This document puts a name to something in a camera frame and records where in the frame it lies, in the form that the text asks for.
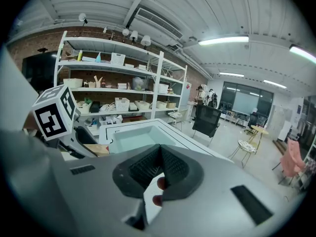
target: white table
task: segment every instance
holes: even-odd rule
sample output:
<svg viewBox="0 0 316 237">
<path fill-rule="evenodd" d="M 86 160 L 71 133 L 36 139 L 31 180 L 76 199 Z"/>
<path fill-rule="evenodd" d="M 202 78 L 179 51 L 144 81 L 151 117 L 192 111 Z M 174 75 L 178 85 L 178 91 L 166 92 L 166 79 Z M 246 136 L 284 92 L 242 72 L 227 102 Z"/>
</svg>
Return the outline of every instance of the white table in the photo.
<svg viewBox="0 0 316 237">
<path fill-rule="evenodd" d="M 170 136 L 176 143 L 175 146 L 177 147 L 191 149 L 201 154 L 210 155 L 210 157 L 212 156 L 218 157 L 218 158 L 222 158 L 222 159 L 232 162 L 226 157 L 207 148 L 206 146 L 195 141 L 189 136 L 183 134 L 178 129 L 175 129 L 174 127 L 170 126 L 169 124 L 167 124 L 166 122 L 158 118 L 144 120 L 144 121 L 136 121 L 136 122 L 131 122 L 131 123 L 102 125 L 100 126 L 99 143 L 103 145 L 107 145 L 111 143 L 114 133 L 127 131 L 131 129 L 137 129 L 137 128 L 141 128 L 145 126 L 151 126 L 151 125 L 156 126 L 158 129 L 161 129 L 162 131 L 164 131 L 164 133 Z M 157 180 L 159 177 L 162 177 L 162 176 L 164 176 L 164 174 L 161 174 L 155 177 L 150 183 L 150 185 L 147 187 L 146 191 L 144 192 L 144 200 L 146 203 L 146 214 L 147 214 L 147 220 L 149 223 L 155 218 L 155 216 L 161 210 L 161 207 L 154 205 L 154 203 L 152 202 L 152 198 L 154 195 L 162 194 L 162 190 L 160 190 L 157 186 Z"/>
</svg>

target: metal shelving unit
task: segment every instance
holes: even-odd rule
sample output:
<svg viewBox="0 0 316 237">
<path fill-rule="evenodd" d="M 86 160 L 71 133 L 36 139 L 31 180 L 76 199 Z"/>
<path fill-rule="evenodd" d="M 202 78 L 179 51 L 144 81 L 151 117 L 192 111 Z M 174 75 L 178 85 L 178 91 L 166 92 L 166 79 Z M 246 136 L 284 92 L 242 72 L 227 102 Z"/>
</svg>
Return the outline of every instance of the metal shelving unit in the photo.
<svg viewBox="0 0 316 237">
<path fill-rule="evenodd" d="M 127 58 L 132 58 L 142 62 L 148 62 L 151 60 L 152 64 L 157 66 L 157 72 L 144 71 L 136 68 L 130 68 L 127 66 L 116 65 L 111 63 L 96 63 L 96 62 L 84 62 L 84 61 L 64 61 L 60 60 L 61 53 L 64 47 L 64 43 L 68 43 L 74 50 L 82 50 L 86 52 L 101 52 L 111 54 L 112 52 L 125 54 Z M 128 114 L 128 113 L 151 113 L 151 119 L 155 118 L 156 111 L 176 111 L 178 110 L 179 104 L 181 102 L 182 93 L 183 93 L 183 84 L 187 74 L 187 66 L 185 68 L 180 65 L 169 61 L 163 57 L 164 53 L 161 51 L 160 54 L 155 54 L 147 50 L 141 49 L 139 47 L 129 45 L 126 43 L 108 40 L 108 39 L 98 39 L 98 38 L 87 38 L 87 37 L 68 37 L 67 31 L 63 33 L 60 45 L 58 48 L 55 71 L 54 71 L 54 86 L 57 85 L 58 74 L 62 68 L 69 68 L 69 70 L 90 70 L 90 71 L 104 71 L 104 72 L 115 72 L 128 75 L 135 75 L 140 77 L 145 77 L 146 80 L 149 78 L 155 81 L 154 91 L 138 91 L 138 90 L 128 90 L 128 89 L 114 89 L 114 88 L 72 88 L 72 91 L 96 91 L 96 92 L 123 92 L 123 93 L 135 93 L 153 95 L 153 104 L 152 109 L 150 110 L 141 110 L 136 112 L 117 112 L 117 111 L 108 111 L 108 112 L 99 112 L 99 113 L 89 113 L 82 114 L 83 117 L 89 116 L 100 116 L 100 115 L 112 115 L 112 114 Z M 183 80 L 178 80 L 173 78 L 174 71 L 183 71 L 184 76 L 181 77 Z M 170 85 L 179 83 L 182 85 L 180 94 L 163 94 L 158 93 L 159 83 L 168 82 Z M 157 96 L 167 96 L 172 97 L 173 99 L 179 99 L 178 107 L 173 109 L 156 109 Z"/>
</svg>

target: floor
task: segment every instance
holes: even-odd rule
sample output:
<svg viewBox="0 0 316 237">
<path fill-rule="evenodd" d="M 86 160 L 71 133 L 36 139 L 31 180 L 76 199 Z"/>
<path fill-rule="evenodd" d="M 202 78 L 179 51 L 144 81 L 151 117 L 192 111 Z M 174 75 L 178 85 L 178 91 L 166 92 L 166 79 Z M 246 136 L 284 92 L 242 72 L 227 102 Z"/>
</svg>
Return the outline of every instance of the floor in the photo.
<svg viewBox="0 0 316 237">
<path fill-rule="evenodd" d="M 221 125 L 217 129 L 209 148 L 225 157 L 229 157 L 237 148 L 237 135 L 243 128 L 223 119 L 220 119 L 219 122 Z M 193 121 L 185 121 L 182 123 L 182 132 L 192 137 L 194 134 L 192 127 Z M 208 136 L 200 132 L 195 133 L 194 139 L 205 146 L 207 146 L 210 141 Z M 242 168 L 241 160 L 244 155 L 245 152 L 239 150 L 232 159 L 240 168 Z M 274 171 L 272 171 L 272 168 L 280 162 L 279 159 L 281 157 L 282 154 L 272 140 L 263 136 L 257 154 L 250 156 L 250 159 L 243 170 L 261 180 L 287 201 L 294 198 L 299 191 L 298 187 L 292 188 L 288 185 L 291 178 L 286 178 L 281 184 L 278 184 L 283 178 L 282 168 L 280 165 Z"/>
</svg>

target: storage basket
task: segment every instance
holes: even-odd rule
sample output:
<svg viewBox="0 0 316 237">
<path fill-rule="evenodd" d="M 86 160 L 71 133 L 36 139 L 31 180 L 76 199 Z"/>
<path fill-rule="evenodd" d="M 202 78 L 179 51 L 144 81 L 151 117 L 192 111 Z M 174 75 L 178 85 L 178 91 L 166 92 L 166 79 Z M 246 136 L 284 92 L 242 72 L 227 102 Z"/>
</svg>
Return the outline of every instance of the storage basket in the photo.
<svg viewBox="0 0 316 237">
<path fill-rule="evenodd" d="M 83 104 L 84 104 L 84 101 L 77 103 L 78 110 L 81 112 L 81 114 L 89 114 L 92 102 L 88 105 L 83 105 Z"/>
<path fill-rule="evenodd" d="M 120 53 L 112 53 L 111 55 L 111 64 L 116 64 L 116 65 L 124 65 L 124 60 L 125 60 L 125 54 L 120 54 Z"/>
<path fill-rule="evenodd" d="M 167 103 L 167 108 L 169 109 L 173 109 L 173 108 L 176 108 L 176 103 L 173 103 L 173 102 L 166 102 Z"/>
<path fill-rule="evenodd" d="M 145 101 L 135 101 L 135 105 L 139 110 L 148 110 L 150 104 Z"/>
<path fill-rule="evenodd" d="M 158 93 L 168 93 L 168 88 L 169 88 L 169 85 L 159 83 Z"/>
<path fill-rule="evenodd" d="M 68 86 L 69 88 L 79 88 L 79 87 L 82 87 L 82 79 L 77 79 L 77 78 L 64 79 L 64 85 Z"/>
<path fill-rule="evenodd" d="M 115 98 L 115 108 L 118 112 L 128 111 L 128 107 L 129 107 L 129 100 L 127 98 L 125 98 L 125 97 L 123 97 L 123 98 L 116 97 Z"/>
<path fill-rule="evenodd" d="M 167 108 L 166 106 L 167 106 L 166 102 L 157 101 L 157 103 L 156 103 L 156 108 L 158 108 L 158 109 L 165 109 L 165 108 Z"/>
</svg>

